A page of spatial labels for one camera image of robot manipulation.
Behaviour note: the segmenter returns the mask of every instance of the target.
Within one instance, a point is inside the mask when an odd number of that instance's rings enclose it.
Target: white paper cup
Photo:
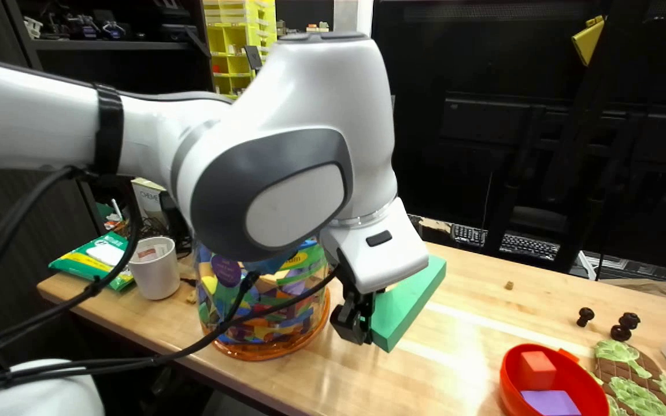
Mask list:
[[[176,245],[169,237],[140,240],[130,258],[129,268],[144,298],[168,298],[179,288]]]

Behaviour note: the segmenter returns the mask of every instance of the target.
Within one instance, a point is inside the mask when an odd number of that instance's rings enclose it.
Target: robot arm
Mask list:
[[[368,37],[285,37],[235,103],[119,94],[118,173],[163,184],[211,250],[259,261],[318,235],[360,293],[428,264],[397,198],[389,84]],[[98,128],[89,84],[0,64],[0,168],[87,166]]]

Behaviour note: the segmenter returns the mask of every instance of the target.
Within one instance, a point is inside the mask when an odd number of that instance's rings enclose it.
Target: wooden tabletop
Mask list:
[[[249,363],[204,348],[182,364],[288,414],[502,414],[498,371],[520,343],[563,348],[592,367],[592,346],[625,311],[642,323],[629,344],[653,358],[666,375],[666,298],[634,292],[472,252],[429,244],[447,261],[446,278],[395,350],[347,343],[326,326],[303,350]],[[513,281],[513,289],[504,288]],[[56,274],[39,284],[60,302],[84,281]],[[74,309],[156,352],[174,352],[202,336],[193,289],[182,283],[171,298],[150,301],[133,288],[104,292]],[[330,284],[333,304],[341,285]],[[589,306],[595,319],[576,326]]]

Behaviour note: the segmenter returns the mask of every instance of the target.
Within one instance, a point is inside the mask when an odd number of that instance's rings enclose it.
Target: keyboard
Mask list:
[[[452,239],[471,247],[481,247],[487,238],[487,231],[471,226],[452,224]],[[505,234],[500,243],[501,252],[529,255],[535,258],[554,260],[557,257],[558,244],[530,239],[523,235]]]

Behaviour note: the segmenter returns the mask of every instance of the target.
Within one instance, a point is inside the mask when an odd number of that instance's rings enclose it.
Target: jar of colorful foam pieces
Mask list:
[[[233,305],[246,278],[243,263],[195,246],[199,319],[205,334],[215,329]],[[280,271],[259,277],[243,296],[236,318],[265,310],[315,286],[327,276],[328,262],[316,240],[302,243]],[[213,343],[221,352],[246,361],[277,358],[304,347],[322,330],[330,308],[328,289],[277,313],[232,326]]]

